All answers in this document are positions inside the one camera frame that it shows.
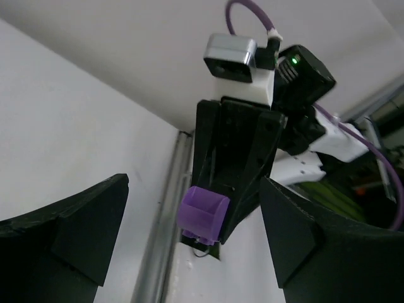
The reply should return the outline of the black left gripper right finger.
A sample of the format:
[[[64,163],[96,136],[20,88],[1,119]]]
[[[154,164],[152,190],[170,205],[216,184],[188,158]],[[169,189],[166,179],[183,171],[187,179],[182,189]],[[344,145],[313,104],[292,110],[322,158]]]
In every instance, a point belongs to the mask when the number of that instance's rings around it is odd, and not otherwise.
[[[403,234],[343,217],[263,178],[259,199],[287,302],[402,302]]]

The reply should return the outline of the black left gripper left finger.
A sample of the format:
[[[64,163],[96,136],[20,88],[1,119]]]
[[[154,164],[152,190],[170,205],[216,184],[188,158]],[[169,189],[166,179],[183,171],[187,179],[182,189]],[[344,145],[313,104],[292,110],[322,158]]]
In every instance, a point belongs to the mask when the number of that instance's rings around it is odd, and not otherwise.
[[[127,174],[1,221],[1,302],[93,302],[129,194]]]

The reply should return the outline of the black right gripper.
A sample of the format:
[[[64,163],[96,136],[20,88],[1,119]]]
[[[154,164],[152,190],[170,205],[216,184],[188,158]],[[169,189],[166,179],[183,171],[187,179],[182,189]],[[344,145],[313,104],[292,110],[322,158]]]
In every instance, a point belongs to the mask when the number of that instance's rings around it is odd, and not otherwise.
[[[198,103],[191,185],[231,194],[221,244],[258,207],[259,182],[272,168],[285,121],[265,104],[230,97]]]

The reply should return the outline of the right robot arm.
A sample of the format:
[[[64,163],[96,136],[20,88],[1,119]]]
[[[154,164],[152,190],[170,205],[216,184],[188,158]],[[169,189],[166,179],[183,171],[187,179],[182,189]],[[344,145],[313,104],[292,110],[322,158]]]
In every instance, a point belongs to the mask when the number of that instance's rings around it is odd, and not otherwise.
[[[281,52],[260,47],[247,59],[205,57],[213,76],[243,88],[259,72],[275,75],[272,104],[231,93],[198,103],[189,210],[178,224],[206,246],[225,242],[257,208],[260,179],[271,172],[277,150],[296,156],[326,135],[314,103],[336,81],[312,52],[302,45]]]

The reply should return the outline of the aluminium right rail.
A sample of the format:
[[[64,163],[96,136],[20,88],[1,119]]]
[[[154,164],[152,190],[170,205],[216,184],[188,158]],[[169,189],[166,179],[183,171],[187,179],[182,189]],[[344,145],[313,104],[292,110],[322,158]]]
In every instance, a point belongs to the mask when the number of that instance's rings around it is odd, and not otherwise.
[[[193,137],[179,132],[157,214],[141,262],[131,302],[164,302],[175,244],[179,238],[176,215],[189,186]]]

